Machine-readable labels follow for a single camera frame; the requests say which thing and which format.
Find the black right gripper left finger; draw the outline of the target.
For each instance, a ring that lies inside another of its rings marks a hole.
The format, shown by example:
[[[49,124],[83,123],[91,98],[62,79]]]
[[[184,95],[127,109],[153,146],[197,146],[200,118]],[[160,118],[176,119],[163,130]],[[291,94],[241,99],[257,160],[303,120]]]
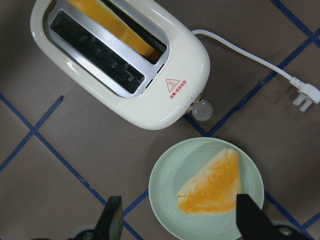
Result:
[[[99,240],[119,240],[123,230],[122,197],[111,196],[94,228]]]

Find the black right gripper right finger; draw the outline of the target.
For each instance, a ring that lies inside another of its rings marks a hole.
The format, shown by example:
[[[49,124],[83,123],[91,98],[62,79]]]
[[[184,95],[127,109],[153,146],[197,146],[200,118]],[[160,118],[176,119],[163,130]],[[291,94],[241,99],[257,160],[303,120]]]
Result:
[[[279,234],[248,194],[236,196],[236,226],[244,240],[277,240]]]

